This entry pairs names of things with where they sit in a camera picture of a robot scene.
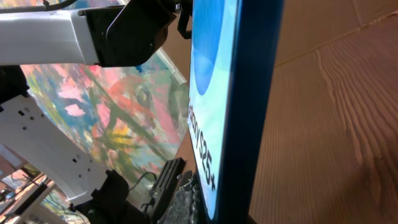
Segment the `blue Galaxy S25+ smartphone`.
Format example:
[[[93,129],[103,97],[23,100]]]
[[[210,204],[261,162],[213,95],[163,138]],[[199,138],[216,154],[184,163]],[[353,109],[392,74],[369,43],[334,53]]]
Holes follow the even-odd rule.
[[[282,0],[196,0],[188,129],[205,223],[248,219]]]

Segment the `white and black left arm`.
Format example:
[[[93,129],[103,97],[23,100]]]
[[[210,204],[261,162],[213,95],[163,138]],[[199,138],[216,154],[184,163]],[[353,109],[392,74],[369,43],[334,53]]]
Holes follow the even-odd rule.
[[[38,169],[2,220],[161,223],[185,162],[172,1],[2,1],[1,150]]]

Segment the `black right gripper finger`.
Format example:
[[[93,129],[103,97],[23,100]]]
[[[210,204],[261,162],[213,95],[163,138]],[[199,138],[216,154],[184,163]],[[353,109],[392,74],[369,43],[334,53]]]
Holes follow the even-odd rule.
[[[205,211],[201,188],[193,172],[177,177],[178,187],[168,209],[157,224],[205,224]]]

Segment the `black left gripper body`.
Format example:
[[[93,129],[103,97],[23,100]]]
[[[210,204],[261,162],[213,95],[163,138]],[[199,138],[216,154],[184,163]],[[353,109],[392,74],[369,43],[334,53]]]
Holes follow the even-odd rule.
[[[193,0],[176,0],[175,13],[180,14],[177,30],[184,39],[192,38],[192,31],[187,29],[189,18],[192,17]]]

